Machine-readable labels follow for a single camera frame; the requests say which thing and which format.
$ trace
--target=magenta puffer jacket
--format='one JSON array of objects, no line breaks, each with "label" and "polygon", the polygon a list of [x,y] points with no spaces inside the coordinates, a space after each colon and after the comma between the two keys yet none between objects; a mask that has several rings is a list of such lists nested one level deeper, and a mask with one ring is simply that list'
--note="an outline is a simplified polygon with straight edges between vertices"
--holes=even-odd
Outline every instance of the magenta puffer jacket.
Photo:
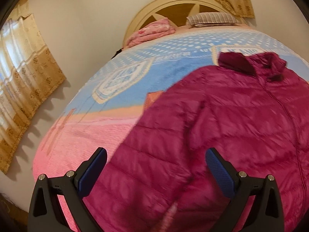
[{"label": "magenta puffer jacket", "polygon": [[273,174],[285,231],[299,223],[309,207],[308,83],[274,53],[221,53],[219,64],[162,94],[106,165],[88,197],[105,232],[150,231],[175,202],[168,231],[209,231],[229,202],[205,163],[211,147],[238,171]]}]

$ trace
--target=blue bed sheet section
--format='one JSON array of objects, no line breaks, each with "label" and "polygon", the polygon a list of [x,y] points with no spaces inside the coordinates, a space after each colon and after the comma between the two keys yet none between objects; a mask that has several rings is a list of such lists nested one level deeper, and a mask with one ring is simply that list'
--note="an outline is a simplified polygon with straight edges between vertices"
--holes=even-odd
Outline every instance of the blue bed sheet section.
[{"label": "blue bed sheet section", "polygon": [[166,90],[195,69],[216,64],[221,52],[275,52],[305,80],[308,63],[279,41],[254,30],[202,30],[171,35],[133,47],[103,66],[65,112],[100,112],[142,105],[147,93]]}]

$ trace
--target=white wall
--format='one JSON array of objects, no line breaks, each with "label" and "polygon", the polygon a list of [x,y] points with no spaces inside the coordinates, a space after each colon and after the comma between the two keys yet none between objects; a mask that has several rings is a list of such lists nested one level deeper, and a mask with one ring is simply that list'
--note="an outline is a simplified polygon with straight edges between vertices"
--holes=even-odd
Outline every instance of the white wall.
[{"label": "white wall", "polygon": [[0,193],[28,211],[36,149],[83,84],[121,48],[134,15],[151,0],[30,0],[45,42],[67,80],[42,104],[24,135]]},{"label": "white wall", "polygon": [[309,24],[293,0],[251,0],[249,25],[276,38],[309,62]]}]

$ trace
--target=headboard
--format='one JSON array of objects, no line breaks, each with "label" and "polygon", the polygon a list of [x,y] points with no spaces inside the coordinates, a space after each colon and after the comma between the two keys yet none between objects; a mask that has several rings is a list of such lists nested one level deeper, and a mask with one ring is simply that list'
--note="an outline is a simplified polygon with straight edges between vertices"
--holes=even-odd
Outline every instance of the headboard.
[{"label": "headboard", "polygon": [[[123,46],[125,46],[126,40],[130,35],[153,21],[167,17],[173,26],[179,27],[186,24],[186,17],[200,12],[230,13],[215,0],[153,0],[142,8],[129,24],[123,40]],[[243,18],[234,17],[242,23],[246,23]]]}]

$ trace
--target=printed label on bed sheet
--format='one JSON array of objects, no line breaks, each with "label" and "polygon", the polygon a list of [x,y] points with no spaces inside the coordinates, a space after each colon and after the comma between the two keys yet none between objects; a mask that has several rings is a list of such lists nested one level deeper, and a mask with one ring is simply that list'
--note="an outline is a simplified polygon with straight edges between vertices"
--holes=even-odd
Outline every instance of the printed label on bed sheet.
[{"label": "printed label on bed sheet", "polygon": [[133,62],[118,69],[94,89],[93,99],[97,103],[103,104],[136,84],[147,74],[153,60],[154,58],[149,58],[143,62]]},{"label": "printed label on bed sheet", "polygon": [[212,49],[212,58],[215,65],[218,65],[218,58],[220,52],[240,52],[245,56],[250,56],[258,53],[263,53],[265,50],[259,46],[251,45],[217,45],[213,46]]}]

